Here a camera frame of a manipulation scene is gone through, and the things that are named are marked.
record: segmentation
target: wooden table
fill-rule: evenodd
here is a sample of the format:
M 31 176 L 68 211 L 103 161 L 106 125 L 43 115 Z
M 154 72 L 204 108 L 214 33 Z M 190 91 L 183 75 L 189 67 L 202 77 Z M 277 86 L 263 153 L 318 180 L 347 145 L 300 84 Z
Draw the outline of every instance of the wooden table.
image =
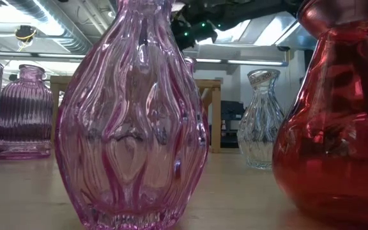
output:
M 50 76 L 50 90 L 54 97 L 54 113 L 52 116 L 52 126 L 56 126 L 58 116 L 59 92 L 65 92 L 71 80 L 71 76 Z M 212 124 L 211 124 L 211 151 L 219 153 L 221 149 L 221 81 L 196 79 L 195 83 L 199 87 L 200 95 L 204 94 L 203 104 L 208 114 L 208 107 L 212 104 Z M 52 129 L 51 141 L 54 142 L 55 129 Z
M 280 192 L 271 172 L 241 155 L 210 154 L 203 177 L 174 230 L 328 230 Z M 0 230 L 83 230 L 54 158 L 0 162 Z

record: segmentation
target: wooden shelf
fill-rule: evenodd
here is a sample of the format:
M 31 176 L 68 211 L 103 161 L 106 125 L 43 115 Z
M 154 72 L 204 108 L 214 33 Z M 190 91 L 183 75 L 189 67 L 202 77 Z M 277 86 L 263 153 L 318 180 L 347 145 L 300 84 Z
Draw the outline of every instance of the wooden shelf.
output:
M 271 171 L 248 168 L 237 149 L 210 154 L 173 230 L 332 230 L 303 216 Z M 0 162 L 0 230 L 83 230 L 54 157 Z

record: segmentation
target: ductwork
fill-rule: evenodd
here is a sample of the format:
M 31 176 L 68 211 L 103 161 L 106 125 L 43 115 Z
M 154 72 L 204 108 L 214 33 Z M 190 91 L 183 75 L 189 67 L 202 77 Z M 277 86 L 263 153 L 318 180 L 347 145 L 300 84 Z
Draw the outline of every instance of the ductwork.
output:
M 72 54 L 86 54 L 92 44 L 53 0 L 4 0 L 23 14 L 39 22 L 46 35 L 64 36 L 55 40 Z

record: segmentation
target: vase rim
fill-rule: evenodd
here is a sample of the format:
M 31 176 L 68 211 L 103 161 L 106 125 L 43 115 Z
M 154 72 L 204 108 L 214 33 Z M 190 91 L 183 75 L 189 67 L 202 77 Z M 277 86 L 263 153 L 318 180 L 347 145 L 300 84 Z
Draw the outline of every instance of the vase rim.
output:
M 256 72 L 263 72 L 263 71 L 265 71 L 265 72 L 271 71 L 271 72 L 275 72 L 275 73 L 277 73 L 277 74 L 280 75 L 280 71 L 279 70 L 271 69 L 271 68 L 262 68 L 262 69 L 253 70 L 253 71 L 249 72 L 247 75 L 250 76 L 250 75 L 252 75 L 252 74 L 254 74 Z
M 299 6 L 298 13 L 296 14 L 296 17 L 299 19 L 302 13 L 306 10 L 306 8 L 310 5 L 310 3 L 314 2 L 316 0 L 304 0 L 303 3 Z
M 35 65 L 28 65 L 28 64 L 22 64 L 19 65 L 19 69 L 23 69 L 23 68 L 30 68 L 30 69 L 34 69 L 34 70 L 40 70 L 42 71 L 42 73 L 45 73 L 45 69 L 39 66 L 35 66 Z

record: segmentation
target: label on vase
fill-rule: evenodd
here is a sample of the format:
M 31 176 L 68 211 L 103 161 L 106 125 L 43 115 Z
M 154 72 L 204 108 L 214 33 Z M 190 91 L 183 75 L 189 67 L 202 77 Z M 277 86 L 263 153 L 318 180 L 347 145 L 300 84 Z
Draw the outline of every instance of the label on vase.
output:
M 251 80 L 251 84 L 252 84 L 252 87 L 255 87 L 255 86 L 258 86 L 264 82 L 267 82 L 269 80 L 271 80 L 272 78 L 274 78 L 274 74 L 272 74 L 271 72 L 266 72 L 260 76 L 257 76 L 257 77 L 254 77 L 252 80 Z

